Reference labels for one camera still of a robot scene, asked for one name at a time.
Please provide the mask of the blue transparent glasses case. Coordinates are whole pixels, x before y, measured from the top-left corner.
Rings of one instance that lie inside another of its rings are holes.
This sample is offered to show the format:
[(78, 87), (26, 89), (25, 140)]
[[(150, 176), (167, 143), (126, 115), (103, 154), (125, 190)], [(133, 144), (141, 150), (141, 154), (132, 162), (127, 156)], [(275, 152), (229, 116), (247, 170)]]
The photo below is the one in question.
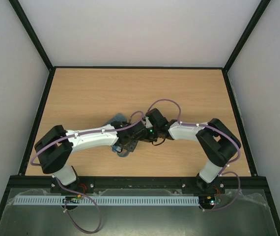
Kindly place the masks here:
[(112, 151), (116, 153), (119, 157), (127, 157), (129, 155), (129, 151), (121, 146), (112, 146)]

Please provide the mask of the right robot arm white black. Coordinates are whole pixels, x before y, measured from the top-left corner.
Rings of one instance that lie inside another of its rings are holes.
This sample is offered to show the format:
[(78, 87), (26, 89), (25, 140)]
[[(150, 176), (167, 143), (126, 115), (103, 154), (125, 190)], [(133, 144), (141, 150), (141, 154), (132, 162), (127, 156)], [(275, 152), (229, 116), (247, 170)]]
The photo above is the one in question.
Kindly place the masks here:
[(196, 185), (201, 192), (214, 187), (217, 176), (229, 165), (231, 158), (240, 157), (241, 143), (235, 135), (217, 118), (205, 123), (188, 123), (175, 119), (168, 121), (154, 108), (146, 113), (145, 125), (148, 140), (189, 140), (199, 142), (208, 161), (196, 176)]

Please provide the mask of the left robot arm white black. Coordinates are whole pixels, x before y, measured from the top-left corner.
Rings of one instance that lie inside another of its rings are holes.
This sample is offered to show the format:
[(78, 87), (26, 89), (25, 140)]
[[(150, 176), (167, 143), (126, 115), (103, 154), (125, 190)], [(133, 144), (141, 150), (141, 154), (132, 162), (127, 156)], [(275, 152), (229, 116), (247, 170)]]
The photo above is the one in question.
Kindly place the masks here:
[(117, 146), (133, 152), (130, 145), (143, 140), (147, 134), (141, 121), (133, 124), (113, 121), (86, 130), (66, 130), (62, 125), (56, 125), (35, 144), (35, 157), (44, 174), (53, 174), (63, 185), (69, 185), (77, 178), (72, 167), (66, 164), (71, 154), (99, 146)]

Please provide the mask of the green glasses case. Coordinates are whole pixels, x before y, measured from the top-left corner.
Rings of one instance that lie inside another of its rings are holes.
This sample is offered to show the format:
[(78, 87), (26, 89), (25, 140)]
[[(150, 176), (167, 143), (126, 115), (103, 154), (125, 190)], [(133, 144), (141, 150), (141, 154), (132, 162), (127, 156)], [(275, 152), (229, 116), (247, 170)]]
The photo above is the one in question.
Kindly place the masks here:
[(122, 113), (117, 113), (115, 116), (113, 116), (110, 120), (108, 120), (105, 125), (111, 124), (112, 122), (126, 122), (127, 119)]

